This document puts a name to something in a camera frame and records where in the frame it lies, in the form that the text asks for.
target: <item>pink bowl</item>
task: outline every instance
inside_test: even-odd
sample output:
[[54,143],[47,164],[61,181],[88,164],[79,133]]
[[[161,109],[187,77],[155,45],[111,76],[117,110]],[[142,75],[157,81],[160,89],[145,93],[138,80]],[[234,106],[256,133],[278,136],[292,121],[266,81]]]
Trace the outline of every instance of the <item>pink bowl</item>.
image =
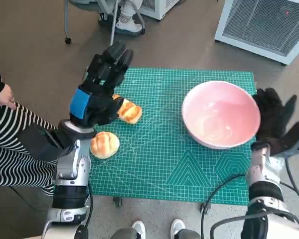
[[188,92],[182,117],[193,139],[214,149],[246,143],[260,125],[254,99],[240,87],[223,81],[205,82]]

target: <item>green cutting mat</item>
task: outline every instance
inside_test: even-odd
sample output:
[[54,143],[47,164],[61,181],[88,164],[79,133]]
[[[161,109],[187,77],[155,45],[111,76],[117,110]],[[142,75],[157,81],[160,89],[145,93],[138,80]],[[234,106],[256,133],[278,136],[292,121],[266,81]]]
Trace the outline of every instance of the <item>green cutting mat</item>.
[[[118,136],[121,146],[112,158],[92,158],[93,194],[160,200],[204,202],[223,181],[245,173],[250,164],[250,142],[228,150],[212,150],[186,132],[181,105],[194,86],[228,81],[253,94],[251,72],[189,69],[130,68],[116,93],[140,105],[141,120],[129,125],[116,120],[96,127]],[[245,205],[244,179],[221,190],[214,203]]]

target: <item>chair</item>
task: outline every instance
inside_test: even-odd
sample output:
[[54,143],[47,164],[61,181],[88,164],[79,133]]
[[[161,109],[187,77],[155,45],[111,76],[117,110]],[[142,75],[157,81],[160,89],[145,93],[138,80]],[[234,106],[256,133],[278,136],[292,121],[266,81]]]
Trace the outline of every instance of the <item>chair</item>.
[[[142,34],[145,34],[145,22],[134,4],[132,0],[129,0],[132,3],[132,6],[134,10],[136,11],[139,19],[142,23]],[[96,0],[94,2],[90,2],[89,4],[83,4],[83,3],[77,3],[73,2],[72,0],[64,0],[64,32],[65,32],[65,43],[71,44],[72,40],[68,35],[68,2],[71,3],[73,6],[85,10],[85,11],[96,11],[98,13],[107,13],[112,14],[114,10],[114,16],[113,16],[113,24],[112,24],[112,32],[111,32],[111,42],[110,45],[113,45],[114,42],[114,33],[115,33],[115,25],[116,25],[116,19],[118,14],[118,7],[120,0]]]

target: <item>bread bun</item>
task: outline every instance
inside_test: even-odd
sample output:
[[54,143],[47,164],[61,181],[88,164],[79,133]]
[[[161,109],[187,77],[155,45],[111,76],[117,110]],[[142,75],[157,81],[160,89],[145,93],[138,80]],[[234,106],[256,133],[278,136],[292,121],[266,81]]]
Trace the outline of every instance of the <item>bread bun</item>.
[[99,132],[91,140],[91,153],[99,159],[107,159],[113,156],[120,147],[117,136],[110,132]]
[[142,116],[142,108],[133,102],[124,99],[121,108],[118,111],[119,118],[126,123],[136,124]]

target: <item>white air purifier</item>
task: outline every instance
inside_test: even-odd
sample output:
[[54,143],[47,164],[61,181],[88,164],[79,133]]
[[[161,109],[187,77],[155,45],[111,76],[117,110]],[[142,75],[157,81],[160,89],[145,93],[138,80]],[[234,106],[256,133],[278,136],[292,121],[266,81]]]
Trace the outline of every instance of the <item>white air purifier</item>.
[[215,40],[289,65],[299,54],[299,0],[225,0]]
[[180,0],[143,0],[140,13],[160,21]]

